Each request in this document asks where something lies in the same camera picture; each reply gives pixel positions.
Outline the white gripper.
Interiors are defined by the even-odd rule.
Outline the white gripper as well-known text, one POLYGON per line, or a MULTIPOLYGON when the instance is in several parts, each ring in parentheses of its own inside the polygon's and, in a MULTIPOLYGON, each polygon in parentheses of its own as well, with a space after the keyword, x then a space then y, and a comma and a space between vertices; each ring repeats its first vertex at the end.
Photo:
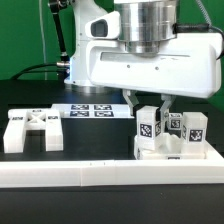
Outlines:
POLYGON ((221 87, 219 33, 179 33, 174 39, 162 41, 155 54, 135 54, 127 52, 125 43, 118 39, 118 12, 88 22, 85 32, 90 39, 86 47, 90 81, 123 89, 131 115, 139 104, 136 91, 162 94, 160 115, 164 125, 173 95, 208 98, 221 87))

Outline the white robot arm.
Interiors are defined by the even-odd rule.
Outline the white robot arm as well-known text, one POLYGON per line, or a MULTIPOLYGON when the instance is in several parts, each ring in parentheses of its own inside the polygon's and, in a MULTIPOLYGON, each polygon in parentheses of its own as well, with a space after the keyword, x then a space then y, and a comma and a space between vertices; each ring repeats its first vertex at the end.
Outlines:
POLYGON ((179 24, 179 0, 69 0, 76 51, 67 84, 118 88, 135 113, 137 91, 159 93, 168 109, 177 96, 209 98, 221 87, 224 36, 209 24, 179 24))

